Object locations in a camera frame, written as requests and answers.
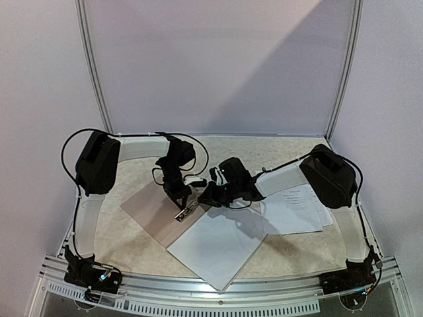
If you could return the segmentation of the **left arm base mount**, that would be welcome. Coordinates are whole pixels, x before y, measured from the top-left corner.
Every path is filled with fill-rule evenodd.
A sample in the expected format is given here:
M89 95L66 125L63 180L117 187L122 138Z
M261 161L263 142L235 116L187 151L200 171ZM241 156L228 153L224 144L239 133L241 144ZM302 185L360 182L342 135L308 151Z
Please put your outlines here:
M68 267L64 276L66 283L92 291L117 294L123 280L122 272L114 266L95 261L95 257L79 258L65 247L64 256Z

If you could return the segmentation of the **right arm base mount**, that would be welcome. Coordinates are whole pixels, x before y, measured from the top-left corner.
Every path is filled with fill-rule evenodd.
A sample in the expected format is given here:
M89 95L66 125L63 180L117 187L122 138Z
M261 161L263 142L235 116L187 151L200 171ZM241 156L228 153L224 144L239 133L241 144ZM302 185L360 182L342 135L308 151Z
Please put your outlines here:
M355 291L368 296L378 286L382 272L382 267L374 271L372 266L353 263L352 267L320 274L319 285L325 295Z

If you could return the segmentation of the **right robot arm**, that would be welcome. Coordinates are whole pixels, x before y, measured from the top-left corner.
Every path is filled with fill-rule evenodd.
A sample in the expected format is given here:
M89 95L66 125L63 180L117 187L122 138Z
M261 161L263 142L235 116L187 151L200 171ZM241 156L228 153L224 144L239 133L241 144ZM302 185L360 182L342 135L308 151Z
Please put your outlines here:
M381 269L380 252L371 241L359 200L362 171L327 146L318 144L299 158L255 175L239 158L231 157L212 168L210 176L198 201L212 207L229 207L237 199L263 201L284 190L310 186L319 202L333 212L345 243L347 262L352 265L342 272L344 285L355 288L366 279L365 262Z

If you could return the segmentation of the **brown paper folder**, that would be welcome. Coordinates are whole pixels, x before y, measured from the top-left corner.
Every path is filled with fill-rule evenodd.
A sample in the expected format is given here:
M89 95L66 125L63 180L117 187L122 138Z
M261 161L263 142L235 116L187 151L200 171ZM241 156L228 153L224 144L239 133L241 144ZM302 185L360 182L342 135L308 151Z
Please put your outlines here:
M197 205L183 220L178 221L175 217L180 209L155 182L148 183L133 194L121 204L121 208L165 248L173 244L210 209L204 204Z

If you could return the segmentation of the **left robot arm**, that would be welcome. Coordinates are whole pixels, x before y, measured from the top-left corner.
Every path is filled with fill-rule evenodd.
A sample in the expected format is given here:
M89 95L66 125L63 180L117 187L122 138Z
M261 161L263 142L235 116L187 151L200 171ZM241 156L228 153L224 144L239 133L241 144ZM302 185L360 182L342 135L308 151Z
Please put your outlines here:
M100 208L114 187L118 164L127 160L156 158L163 175L159 183L168 198L185 211L192 188L204 188L207 181L200 173L190 174L185 165L196 162L194 137L183 133L111 134L90 128L87 140L70 176L77 195L71 238L64 256L77 262L71 271L85 287L98 281L98 272L87 262L94 260L94 237Z

